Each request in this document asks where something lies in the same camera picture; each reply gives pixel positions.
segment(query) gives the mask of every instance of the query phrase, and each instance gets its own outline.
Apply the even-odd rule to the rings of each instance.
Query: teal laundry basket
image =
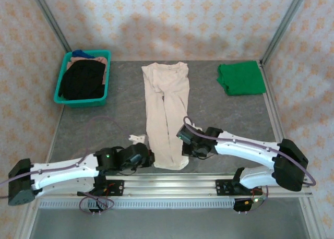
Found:
[[[111,60],[111,52],[109,50],[84,50],[85,53],[95,56],[95,57],[105,57],[108,62],[106,66],[106,78],[105,78],[105,86],[104,86],[104,95],[101,98],[96,99],[85,99],[85,100],[66,100],[63,96],[59,97],[58,92],[61,86],[61,81],[64,73],[66,72],[66,65],[70,62],[72,57],[72,52],[68,52],[63,59],[63,64],[61,67],[61,71],[59,73],[58,82],[56,91],[54,93],[53,100],[58,104],[65,104],[70,107],[93,107],[93,106],[103,106],[106,103],[106,96],[108,93],[108,82],[109,82],[109,69],[110,69],[110,60]]]

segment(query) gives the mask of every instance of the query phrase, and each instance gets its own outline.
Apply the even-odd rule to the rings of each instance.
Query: floor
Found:
[[[39,209],[31,239],[309,238],[297,198],[272,198],[247,215],[232,209]]]
[[[175,64],[178,61],[158,62]],[[227,61],[184,61],[189,67],[188,115],[196,126],[221,128],[238,136],[263,141],[275,141],[263,95],[229,97],[217,83],[217,67]],[[141,66],[153,62],[112,62],[107,103],[101,107],[64,108],[58,127],[51,162],[79,158],[85,147],[95,152],[104,147],[131,145],[126,134],[141,135],[146,131],[145,91]],[[112,122],[95,121],[85,134],[86,124],[95,116],[110,116]],[[85,135],[89,142],[85,144]],[[257,163],[232,156],[213,156],[208,160],[190,159],[178,173],[234,173],[240,167],[255,167]],[[176,173],[154,167],[138,169],[139,173]]]

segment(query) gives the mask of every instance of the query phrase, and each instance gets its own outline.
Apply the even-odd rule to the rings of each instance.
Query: folded green towel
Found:
[[[227,95],[262,94],[266,92],[262,74],[256,61],[221,64],[217,81]]]

